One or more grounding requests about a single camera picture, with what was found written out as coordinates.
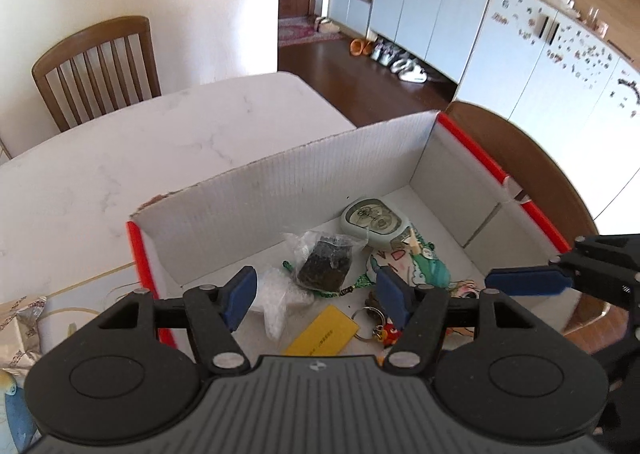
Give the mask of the red keychain figure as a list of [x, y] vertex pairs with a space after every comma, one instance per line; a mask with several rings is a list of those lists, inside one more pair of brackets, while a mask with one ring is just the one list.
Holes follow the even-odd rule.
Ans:
[[352, 320], [359, 326], [354, 337], [361, 342], [377, 342], [390, 348], [400, 338], [401, 331], [379, 308], [364, 306], [352, 314]]

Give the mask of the cartoon face sticker charm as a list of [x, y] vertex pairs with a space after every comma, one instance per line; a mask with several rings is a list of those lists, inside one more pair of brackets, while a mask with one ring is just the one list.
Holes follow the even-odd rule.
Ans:
[[482, 289], [472, 280], [460, 281], [449, 289], [446, 337], [473, 339], [480, 322], [477, 300]]

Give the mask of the green white plush doll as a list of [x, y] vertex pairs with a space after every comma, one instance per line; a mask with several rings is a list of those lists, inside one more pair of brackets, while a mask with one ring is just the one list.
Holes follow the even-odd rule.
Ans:
[[416, 233], [416, 241], [420, 252], [413, 254], [411, 248], [404, 248], [383, 252], [374, 250], [366, 261], [366, 274], [369, 281], [376, 283], [378, 270], [382, 266], [389, 266], [406, 284], [410, 286], [432, 285], [450, 289], [451, 274], [445, 263], [438, 258], [435, 245], [424, 240], [420, 233]]

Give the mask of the yellow small box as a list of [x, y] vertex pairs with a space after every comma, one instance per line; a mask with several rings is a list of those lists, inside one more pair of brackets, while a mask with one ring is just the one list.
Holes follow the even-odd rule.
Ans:
[[285, 356], [337, 356], [355, 338], [359, 325], [333, 304], [318, 316], [283, 351]]

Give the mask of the bag of dark tea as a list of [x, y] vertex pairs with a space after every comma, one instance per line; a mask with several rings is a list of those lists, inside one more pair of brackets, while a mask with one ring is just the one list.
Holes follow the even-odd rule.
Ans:
[[367, 246], [357, 237], [322, 231], [285, 233], [284, 241], [296, 269], [293, 281], [326, 297], [341, 295], [356, 255]]

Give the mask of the silver foil bag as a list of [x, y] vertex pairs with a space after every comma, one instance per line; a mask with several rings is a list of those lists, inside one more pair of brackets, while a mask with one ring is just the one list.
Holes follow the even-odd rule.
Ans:
[[42, 356], [38, 320], [46, 296], [23, 296], [0, 306], [1, 369], [22, 386]]

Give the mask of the red cardboard shoe box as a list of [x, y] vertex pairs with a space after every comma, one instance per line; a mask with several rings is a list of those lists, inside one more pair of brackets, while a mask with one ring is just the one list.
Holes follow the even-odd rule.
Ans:
[[178, 297], [221, 285], [242, 266], [266, 274], [303, 264], [319, 240], [352, 260], [335, 304], [355, 309], [352, 282], [392, 266], [407, 282], [478, 281], [538, 266], [567, 240], [518, 182], [457, 122], [428, 112], [308, 143], [158, 196], [130, 218], [142, 285]]

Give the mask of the white shoes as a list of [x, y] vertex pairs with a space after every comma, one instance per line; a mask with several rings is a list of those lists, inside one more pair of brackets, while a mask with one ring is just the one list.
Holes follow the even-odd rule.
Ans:
[[428, 73], [417, 58], [384, 39], [374, 44], [370, 58], [400, 81], [409, 84], [425, 84], [428, 81]]

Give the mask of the orange slippers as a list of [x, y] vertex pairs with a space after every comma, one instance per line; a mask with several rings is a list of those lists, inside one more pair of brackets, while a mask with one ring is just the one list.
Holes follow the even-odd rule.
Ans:
[[375, 42], [365, 39], [353, 39], [349, 44], [349, 54], [351, 56], [369, 56], [375, 48]]

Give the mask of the red patterned rug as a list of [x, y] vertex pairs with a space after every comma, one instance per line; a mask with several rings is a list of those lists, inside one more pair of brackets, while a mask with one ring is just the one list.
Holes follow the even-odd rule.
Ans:
[[278, 21], [279, 48], [339, 40], [342, 37], [340, 26], [328, 18], [302, 16], [301, 18], [281, 18]]

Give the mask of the wooden dining chair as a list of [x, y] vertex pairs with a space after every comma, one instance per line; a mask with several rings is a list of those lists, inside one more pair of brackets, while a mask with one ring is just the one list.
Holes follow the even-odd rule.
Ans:
[[150, 20], [125, 15], [75, 32], [40, 56], [32, 79], [62, 132], [157, 98]]

